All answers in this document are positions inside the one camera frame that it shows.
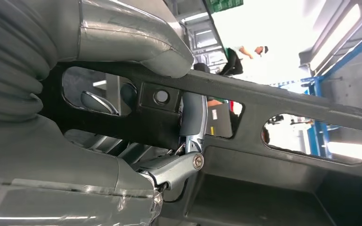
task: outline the storage compartment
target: storage compartment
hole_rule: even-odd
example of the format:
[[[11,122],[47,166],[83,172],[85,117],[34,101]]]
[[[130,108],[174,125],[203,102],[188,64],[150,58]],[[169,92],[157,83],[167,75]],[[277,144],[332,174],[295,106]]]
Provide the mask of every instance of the storage compartment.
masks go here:
[[[210,147],[188,218],[218,225],[362,226],[362,178]]]

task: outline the metal lever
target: metal lever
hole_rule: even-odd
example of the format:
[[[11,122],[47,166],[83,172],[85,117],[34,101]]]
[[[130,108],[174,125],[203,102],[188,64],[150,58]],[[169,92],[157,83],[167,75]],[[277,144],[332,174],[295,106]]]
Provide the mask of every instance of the metal lever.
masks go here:
[[[180,135],[185,136],[185,153],[202,152],[207,124],[207,101],[200,94],[185,92]]]
[[[183,183],[203,167],[203,155],[191,152],[183,156],[165,155],[142,164],[140,174],[146,177],[155,188],[165,186],[171,190]]]

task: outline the green sign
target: green sign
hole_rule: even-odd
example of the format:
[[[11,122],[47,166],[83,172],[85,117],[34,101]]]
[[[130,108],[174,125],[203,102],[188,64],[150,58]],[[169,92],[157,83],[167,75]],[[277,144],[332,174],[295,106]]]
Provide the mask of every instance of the green sign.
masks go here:
[[[243,5],[243,0],[206,0],[210,13],[221,12]]]

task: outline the bolt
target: bolt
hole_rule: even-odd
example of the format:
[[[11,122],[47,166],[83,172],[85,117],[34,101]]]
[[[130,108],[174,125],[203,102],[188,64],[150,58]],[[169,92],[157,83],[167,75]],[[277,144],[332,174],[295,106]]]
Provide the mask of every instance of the bolt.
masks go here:
[[[196,154],[193,158],[193,166],[195,169],[199,170],[203,167],[203,156],[202,154]]]

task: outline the person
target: person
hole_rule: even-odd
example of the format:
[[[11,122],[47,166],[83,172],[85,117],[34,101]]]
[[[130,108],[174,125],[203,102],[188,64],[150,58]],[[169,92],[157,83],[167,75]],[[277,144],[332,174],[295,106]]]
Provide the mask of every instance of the person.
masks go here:
[[[254,59],[257,56],[262,56],[268,52],[267,46],[258,46],[254,49],[254,53],[250,53],[244,46],[238,46],[235,48],[226,48],[225,54],[228,59],[228,63],[224,66],[219,75],[231,76],[243,73],[243,67],[241,59],[248,56],[249,59]]]

